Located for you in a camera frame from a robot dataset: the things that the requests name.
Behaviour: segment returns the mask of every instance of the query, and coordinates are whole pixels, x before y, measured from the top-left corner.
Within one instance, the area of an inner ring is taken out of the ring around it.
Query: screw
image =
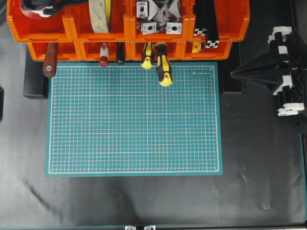
[[[52,67],[51,67],[51,66],[47,66],[47,67],[46,67],[46,70],[47,70],[47,71],[51,71],[51,70],[52,70]]]

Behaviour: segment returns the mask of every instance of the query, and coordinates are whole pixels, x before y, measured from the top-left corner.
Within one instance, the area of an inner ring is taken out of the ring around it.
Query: black work surface
[[[266,51],[273,26],[289,23],[287,0],[251,8],[243,61]],[[256,85],[221,96],[222,176],[46,178],[47,100],[23,97],[25,46],[7,24],[0,38],[0,227],[304,222],[299,134]]]

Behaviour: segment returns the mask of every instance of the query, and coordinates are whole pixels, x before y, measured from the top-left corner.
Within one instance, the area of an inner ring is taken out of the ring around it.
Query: orange bin
[[[142,59],[142,51],[144,48],[144,42],[131,42],[131,60],[141,61]],[[184,43],[180,42],[166,42],[167,46],[167,56],[169,60],[178,60],[180,57],[180,52],[182,50],[182,46]]]
[[[244,39],[250,19],[249,0],[214,0],[220,41],[240,42]],[[203,41],[204,36],[194,36],[195,0],[190,0],[188,41]]]
[[[143,22],[141,19],[136,17],[136,0],[130,0],[130,40],[132,42],[183,42],[188,37],[189,32],[189,0],[181,0],[181,23],[182,23],[182,34],[147,34],[142,35],[137,30],[137,22]]]
[[[44,61],[48,42],[27,43],[34,61]],[[59,43],[59,61],[80,61],[82,59],[80,47],[77,42]]]
[[[74,41],[129,41],[129,0],[112,0],[111,32],[95,34],[92,29],[88,3],[71,6],[69,22]]]
[[[48,42],[59,43],[58,60],[98,61],[100,47],[107,42],[109,60],[116,60],[117,42],[125,42],[126,60],[141,60],[145,42],[166,42],[170,60],[227,59],[232,42],[244,39],[249,23],[248,0],[215,0],[220,44],[192,53],[192,42],[204,41],[194,36],[195,0],[180,0],[182,34],[142,35],[137,30],[136,0],[112,0],[111,32],[95,34],[88,3],[64,8],[54,17],[33,20],[24,16],[20,0],[8,0],[7,19],[16,41],[27,43],[33,60],[43,61]]]
[[[33,20],[23,15],[20,0],[8,0],[7,21],[17,42],[71,42],[68,9],[54,17]]]
[[[80,42],[80,49],[82,60],[85,61],[99,61],[100,59],[100,47],[104,42]],[[118,43],[117,42],[107,42],[107,47],[109,48],[108,60],[116,60],[116,52]],[[125,42],[125,54],[126,61],[130,60],[130,42]]]
[[[181,60],[224,60],[229,57],[232,42],[220,42],[214,48],[205,48],[199,53],[192,53],[192,42],[184,42],[181,49]]]

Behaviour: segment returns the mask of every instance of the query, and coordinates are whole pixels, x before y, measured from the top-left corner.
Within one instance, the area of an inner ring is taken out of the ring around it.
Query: green cutting mat
[[[49,84],[48,176],[220,175],[216,63],[59,63]]]

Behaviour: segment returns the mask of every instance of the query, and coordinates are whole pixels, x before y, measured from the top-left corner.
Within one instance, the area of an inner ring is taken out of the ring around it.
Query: tape roll
[[[94,33],[109,33],[111,28],[111,0],[89,0],[91,24]]]

